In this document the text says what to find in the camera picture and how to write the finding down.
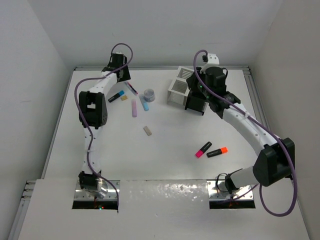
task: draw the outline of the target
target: blue marker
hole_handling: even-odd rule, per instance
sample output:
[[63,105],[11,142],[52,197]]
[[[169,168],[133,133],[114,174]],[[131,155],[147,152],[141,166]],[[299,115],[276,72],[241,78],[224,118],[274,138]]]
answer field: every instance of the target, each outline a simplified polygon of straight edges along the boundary
[[145,96],[144,96],[143,94],[140,94],[140,95],[139,95],[139,98],[140,98],[141,104],[142,104],[142,106],[143,106],[143,109],[144,109],[145,111],[148,111],[148,110],[149,110],[149,107],[148,107],[148,104],[147,104],[147,102],[146,102],[146,100],[145,100]]
[[122,96],[123,94],[125,94],[125,92],[123,90],[121,90],[120,92],[118,92],[117,94],[113,95],[112,97],[110,97],[108,99],[109,103],[113,102],[114,100],[116,100],[117,98],[119,98],[120,96]]

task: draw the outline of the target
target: orange marker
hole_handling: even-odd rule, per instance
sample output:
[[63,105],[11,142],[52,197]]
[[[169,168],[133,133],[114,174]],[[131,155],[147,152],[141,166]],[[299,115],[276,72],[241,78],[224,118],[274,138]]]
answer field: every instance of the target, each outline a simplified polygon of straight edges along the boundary
[[220,148],[220,149],[217,149],[217,150],[208,152],[208,153],[206,154],[206,156],[207,156],[208,158],[211,158],[211,157],[214,157],[214,156],[218,156],[218,155],[220,155],[220,154],[225,154],[225,153],[227,153],[227,152],[228,152],[228,148],[223,147],[223,148]]

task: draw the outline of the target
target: gray wall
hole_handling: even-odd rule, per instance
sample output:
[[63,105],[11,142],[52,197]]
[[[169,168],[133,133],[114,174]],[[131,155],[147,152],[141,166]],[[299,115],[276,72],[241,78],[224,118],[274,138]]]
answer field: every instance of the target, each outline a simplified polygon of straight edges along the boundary
[[26,180],[41,177],[70,77],[27,0],[0,7],[0,240]]
[[111,48],[131,65],[190,65],[206,48],[223,65],[247,65],[282,0],[28,0],[68,66],[105,65]]
[[320,1],[286,0],[253,65],[272,130],[296,146],[299,201],[320,239]]

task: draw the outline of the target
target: wall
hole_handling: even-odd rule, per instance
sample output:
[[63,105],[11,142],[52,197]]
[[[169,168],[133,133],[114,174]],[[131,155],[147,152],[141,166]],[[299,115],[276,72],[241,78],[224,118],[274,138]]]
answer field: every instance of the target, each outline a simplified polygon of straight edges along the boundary
[[284,1],[253,65],[272,130],[295,142],[298,195],[311,239],[320,239],[319,23],[320,1]]
[[26,180],[41,177],[70,71],[27,0],[0,7],[0,240]]
[[105,65],[116,43],[133,65],[190,65],[202,48],[223,65],[257,56],[282,0],[28,0],[68,66]]

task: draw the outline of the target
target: red marker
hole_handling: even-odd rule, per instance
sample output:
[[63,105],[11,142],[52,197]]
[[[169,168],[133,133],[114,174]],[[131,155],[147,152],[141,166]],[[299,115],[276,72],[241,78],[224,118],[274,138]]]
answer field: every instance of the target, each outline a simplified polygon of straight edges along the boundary
[[218,156],[218,155],[220,155],[220,154],[225,154],[225,153],[227,153],[227,152],[228,152],[228,148],[223,147],[223,148],[220,148],[220,149],[217,149],[217,150],[208,152],[208,153],[206,154],[206,156],[207,156],[208,158],[211,158],[211,157],[214,157],[214,156]]
[[212,143],[211,142],[207,142],[196,154],[195,156],[197,158],[200,158],[210,147],[211,147]]

